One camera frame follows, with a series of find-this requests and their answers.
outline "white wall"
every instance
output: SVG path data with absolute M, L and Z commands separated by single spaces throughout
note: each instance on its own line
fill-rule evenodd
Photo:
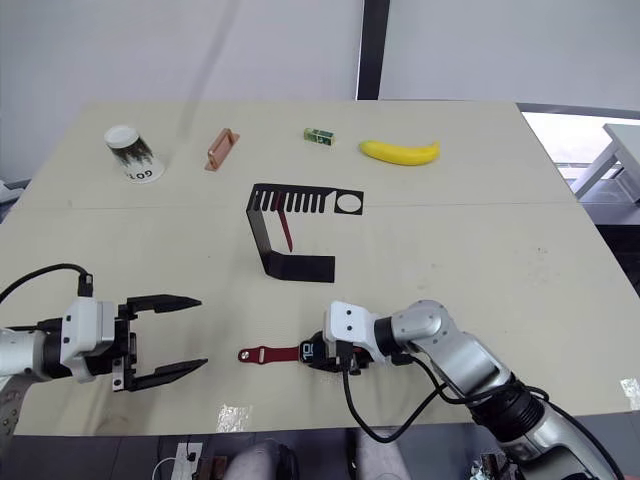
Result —
M 88 102 L 186 99 L 229 8 L 0 0 L 0 177 L 31 177 Z M 243 0 L 203 97 L 355 98 L 361 26 L 361 0 Z
M 387 99 L 640 110 L 637 0 L 392 0 Z

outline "paper cup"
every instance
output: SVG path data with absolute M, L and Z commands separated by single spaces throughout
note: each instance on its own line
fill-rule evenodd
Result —
M 104 141 L 133 183 L 153 182 L 164 173 L 164 165 L 153 156 L 135 128 L 111 127 L 104 134 Z

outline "circular hole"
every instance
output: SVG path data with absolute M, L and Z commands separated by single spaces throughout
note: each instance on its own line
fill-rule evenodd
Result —
M 347 213 L 357 212 L 362 206 L 362 202 L 360 201 L 360 199 L 355 195 L 352 195 L 351 193 L 340 195 L 336 199 L 336 203 L 338 204 L 338 207 L 340 209 Z

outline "black bracket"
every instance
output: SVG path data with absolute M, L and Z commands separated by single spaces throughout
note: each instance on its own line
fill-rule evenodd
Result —
M 251 190 L 247 204 L 247 217 L 256 241 L 262 266 L 267 275 L 279 280 L 298 282 L 326 282 L 335 280 L 336 257 L 317 255 L 285 255 L 271 248 L 269 233 L 264 223 L 262 212 L 278 212 L 281 220 L 284 212 L 324 213 L 328 195 L 336 192 L 334 213 L 346 215 L 362 215 L 364 192 L 342 190 L 332 187 L 309 187 L 303 185 L 280 185 L 272 183 L 256 183 Z M 346 211 L 338 205 L 343 195 L 353 195 L 360 200 L 360 207 L 354 211 Z M 288 235 L 283 220 L 285 233 Z

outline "pink object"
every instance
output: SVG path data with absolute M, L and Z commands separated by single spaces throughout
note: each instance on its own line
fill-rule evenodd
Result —
M 239 138 L 240 135 L 237 133 L 233 133 L 229 128 L 223 128 L 207 151 L 209 162 L 204 166 L 205 170 L 218 170 Z

